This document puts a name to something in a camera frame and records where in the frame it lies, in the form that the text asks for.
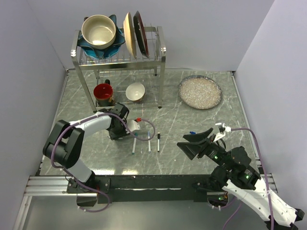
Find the small pen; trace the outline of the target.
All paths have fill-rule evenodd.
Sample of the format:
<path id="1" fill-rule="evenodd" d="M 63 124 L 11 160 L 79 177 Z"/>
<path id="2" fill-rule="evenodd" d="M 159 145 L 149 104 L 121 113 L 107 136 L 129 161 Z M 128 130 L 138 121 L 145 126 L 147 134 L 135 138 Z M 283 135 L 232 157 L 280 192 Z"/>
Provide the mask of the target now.
<path id="1" fill-rule="evenodd" d="M 137 139 L 134 138 L 133 139 L 133 145 L 132 145 L 132 151 L 131 151 L 131 154 L 134 155 L 135 154 L 135 150 L 136 150 L 136 142 L 137 142 Z"/>

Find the white marker with purple tip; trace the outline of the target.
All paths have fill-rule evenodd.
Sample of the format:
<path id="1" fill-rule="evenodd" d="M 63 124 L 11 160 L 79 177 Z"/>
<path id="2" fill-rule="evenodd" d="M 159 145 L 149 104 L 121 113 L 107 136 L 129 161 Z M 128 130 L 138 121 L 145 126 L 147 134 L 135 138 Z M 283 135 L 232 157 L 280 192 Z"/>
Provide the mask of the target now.
<path id="1" fill-rule="evenodd" d="M 151 153 L 152 148 L 151 148 L 151 135 L 150 131 L 148 131 L 148 152 Z"/>

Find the thin white pen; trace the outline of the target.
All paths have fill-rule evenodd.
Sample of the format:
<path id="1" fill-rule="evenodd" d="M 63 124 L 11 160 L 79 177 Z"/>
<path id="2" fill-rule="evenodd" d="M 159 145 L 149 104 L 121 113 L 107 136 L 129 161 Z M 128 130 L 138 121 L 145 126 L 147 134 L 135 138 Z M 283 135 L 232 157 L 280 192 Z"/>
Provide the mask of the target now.
<path id="1" fill-rule="evenodd" d="M 160 132 L 157 133 L 157 152 L 160 152 L 160 139 L 161 139 L 161 134 Z"/>

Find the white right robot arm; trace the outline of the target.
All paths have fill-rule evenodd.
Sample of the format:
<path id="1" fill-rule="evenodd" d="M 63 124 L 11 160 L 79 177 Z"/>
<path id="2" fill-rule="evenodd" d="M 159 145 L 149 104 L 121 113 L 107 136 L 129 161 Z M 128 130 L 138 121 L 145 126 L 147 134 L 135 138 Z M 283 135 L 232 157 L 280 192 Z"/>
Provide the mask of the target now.
<path id="1" fill-rule="evenodd" d="M 186 142 L 177 146 L 192 160 L 207 156 L 217 167 L 196 188 L 210 192 L 225 191 L 254 210 L 270 230 L 296 230 L 295 222 L 304 218 L 304 211 L 286 204 L 268 184 L 267 174 L 260 175 L 251 165 L 251 158 L 240 146 L 225 149 L 223 137 L 234 128 L 219 123 L 219 133 L 210 128 L 198 134 L 187 134 Z"/>

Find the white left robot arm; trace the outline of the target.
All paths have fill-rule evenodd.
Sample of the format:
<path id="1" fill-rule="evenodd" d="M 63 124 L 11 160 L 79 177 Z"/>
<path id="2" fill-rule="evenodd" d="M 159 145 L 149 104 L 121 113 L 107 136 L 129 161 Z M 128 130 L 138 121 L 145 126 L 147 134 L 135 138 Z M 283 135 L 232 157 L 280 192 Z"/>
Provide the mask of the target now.
<path id="1" fill-rule="evenodd" d="M 114 108 L 101 109 L 95 113 L 96 119 L 77 124 L 76 121 L 59 120 L 54 125 L 44 147 L 43 154 L 52 159 L 54 165 L 63 167 L 77 177 L 78 187 L 88 193 L 98 189 L 95 173 L 80 159 L 83 140 L 101 130 L 107 130 L 111 140 L 117 140 L 129 133 L 124 126 L 127 123 L 129 109 L 121 103 Z"/>

